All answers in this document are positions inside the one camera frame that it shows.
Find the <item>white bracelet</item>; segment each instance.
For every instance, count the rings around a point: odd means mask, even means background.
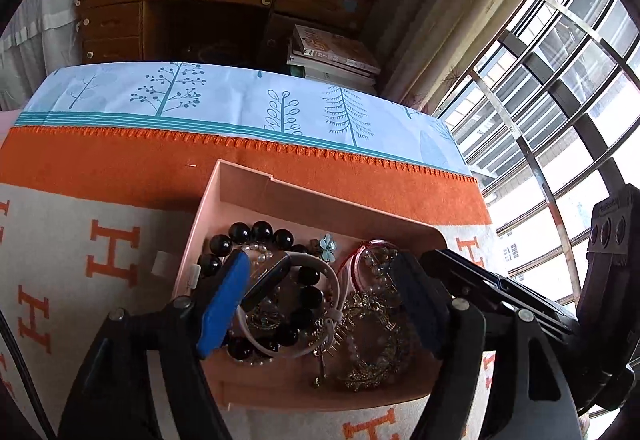
[[[303,348],[302,350],[294,350],[295,346],[291,346],[287,348],[287,351],[274,352],[273,350],[268,350],[267,348],[262,346],[254,338],[246,322],[246,313],[244,312],[244,310],[242,310],[240,305],[238,305],[238,307],[236,308],[236,318],[238,319],[238,324],[240,326],[240,329],[242,330],[242,333],[249,340],[249,342],[253,344],[256,350],[270,357],[295,359],[296,357],[301,357],[309,354],[321,346],[328,347],[334,342],[335,327],[340,324],[340,321],[342,320],[342,307],[344,306],[345,298],[341,297],[342,289],[340,287],[340,282],[338,281],[338,277],[336,276],[334,269],[324,261],[322,261],[322,259],[319,259],[310,254],[300,252],[287,252],[287,254],[291,258],[292,266],[308,266],[323,274],[329,281],[333,296],[333,302],[331,308],[325,310],[324,314],[322,315],[322,325],[325,329],[325,332],[321,334],[320,338],[315,343],[307,346],[306,348]]]

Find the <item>screw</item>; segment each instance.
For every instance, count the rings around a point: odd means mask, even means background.
[[[191,298],[186,295],[181,295],[174,299],[174,308],[178,310],[186,310],[191,306]]]
[[[109,312],[110,321],[122,321],[124,319],[124,310],[122,308],[116,308]]]
[[[453,306],[453,308],[455,308],[456,310],[460,310],[461,312],[464,312],[465,310],[469,309],[469,301],[461,297],[456,297],[451,302],[451,306]]]
[[[518,317],[522,319],[524,322],[530,323],[533,321],[533,312],[527,309],[522,309],[518,312]]]

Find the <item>pink box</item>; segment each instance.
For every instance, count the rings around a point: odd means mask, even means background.
[[[427,250],[447,246],[441,233],[425,223],[297,187],[261,171],[218,160],[191,228],[173,297],[190,294],[190,266],[197,263],[210,237],[227,233],[236,221],[251,225],[260,219],[267,220],[274,229],[289,229],[297,243],[331,233],[338,245],[334,267],[342,264],[360,242],[370,239],[385,239],[418,257]],[[211,392],[220,407],[236,404],[325,411],[388,406],[426,396],[431,393],[440,363],[431,352],[418,349],[411,366],[396,383],[357,393],[329,383],[313,388],[311,381],[318,375],[318,366],[318,359],[310,355],[247,366],[231,359],[224,350],[215,351],[203,361]],[[331,375],[330,362],[328,374]]]

